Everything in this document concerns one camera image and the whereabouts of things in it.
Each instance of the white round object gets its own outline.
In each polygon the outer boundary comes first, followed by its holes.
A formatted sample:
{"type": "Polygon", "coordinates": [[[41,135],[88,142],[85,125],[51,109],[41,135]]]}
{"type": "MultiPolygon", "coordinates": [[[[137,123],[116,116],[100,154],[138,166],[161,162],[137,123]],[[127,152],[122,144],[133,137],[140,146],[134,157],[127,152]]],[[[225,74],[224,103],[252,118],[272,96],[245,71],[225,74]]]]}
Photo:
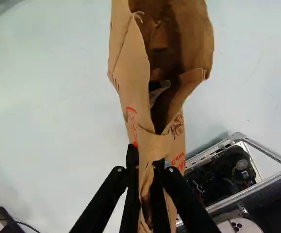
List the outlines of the white round object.
{"type": "Polygon", "coordinates": [[[246,218],[233,218],[218,224],[222,233],[263,233],[261,228],[253,221],[246,218]]]}
{"type": "Polygon", "coordinates": [[[236,169],[240,171],[245,170],[247,166],[248,166],[248,161],[246,159],[241,159],[236,163],[236,169]]]}

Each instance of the electronic components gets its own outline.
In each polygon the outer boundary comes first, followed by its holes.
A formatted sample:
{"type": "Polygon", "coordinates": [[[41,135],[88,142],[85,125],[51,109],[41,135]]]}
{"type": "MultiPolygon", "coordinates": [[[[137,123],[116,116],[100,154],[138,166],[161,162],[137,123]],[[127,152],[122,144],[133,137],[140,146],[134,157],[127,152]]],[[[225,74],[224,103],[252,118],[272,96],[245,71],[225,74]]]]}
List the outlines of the electronic components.
{"type": "Polygon", "coordinates": [[[255,184],[256,172],[249,154],[235,145],[185,178],[204,206],[209,206],[255,184]]]}

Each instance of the brown paper bag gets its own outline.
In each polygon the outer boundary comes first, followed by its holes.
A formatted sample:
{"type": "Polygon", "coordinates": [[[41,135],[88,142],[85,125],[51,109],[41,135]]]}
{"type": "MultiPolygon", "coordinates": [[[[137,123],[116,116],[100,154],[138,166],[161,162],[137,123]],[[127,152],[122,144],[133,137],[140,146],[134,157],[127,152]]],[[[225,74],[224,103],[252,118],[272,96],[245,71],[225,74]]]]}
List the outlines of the brown paper bag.
{"type": "MultiPolygon", "coordinates": [[[[139,150],[139,232],[151,232],[152,162],[184,173],[182,104],[209,77],[214,36],[204,0],[112,0],[108,77],[119,95],[128,137],[139,150]]],[[[165,193],[171,230],[176,208],[165,193]]]]}

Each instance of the white floor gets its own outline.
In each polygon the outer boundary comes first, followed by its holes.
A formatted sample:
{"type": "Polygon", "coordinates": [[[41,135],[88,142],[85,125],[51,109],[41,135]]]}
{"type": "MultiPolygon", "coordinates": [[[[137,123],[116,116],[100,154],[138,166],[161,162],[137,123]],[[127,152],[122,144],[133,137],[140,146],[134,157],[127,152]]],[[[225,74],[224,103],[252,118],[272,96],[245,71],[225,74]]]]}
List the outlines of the white floor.
{"type": "MultiPolygon", "coordinates": [[[[125,163],[107,74],[110,0],[24,0],[0,16],[0,204],[67,233],[125,163]]],[[[214,67],[184,104],[187,152],[241,131],[281,154],[281,1],[208,0],[214,67]]],[[[118,232],[123,200],[105,232],[118,232]]]]}

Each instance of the black cable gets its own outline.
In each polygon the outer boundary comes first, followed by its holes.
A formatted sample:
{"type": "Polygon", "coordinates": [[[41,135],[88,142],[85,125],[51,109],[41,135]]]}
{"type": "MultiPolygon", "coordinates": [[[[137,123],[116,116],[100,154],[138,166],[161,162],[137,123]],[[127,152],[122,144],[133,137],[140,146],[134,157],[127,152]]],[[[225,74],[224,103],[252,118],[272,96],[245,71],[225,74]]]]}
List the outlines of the black cable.
{"type": "Polygon", "coordinates": [[[38,231],[36,228],[33,228],[32,226],[28,225],[27,223],[24,223],[24,222],[20,222],[20,221],[15,221],[15,220],[10,220],[10,219],[3,219],[3,218],[0,218],[0,221],[7,221],[7,222],[15,222],[17,224],[21,224],[21,225],[24,225],[26,227],[29,227],[30,229],[32,229],[33,231],[37,232],[37,233],[41,233],[40,231],[38,231]]]}

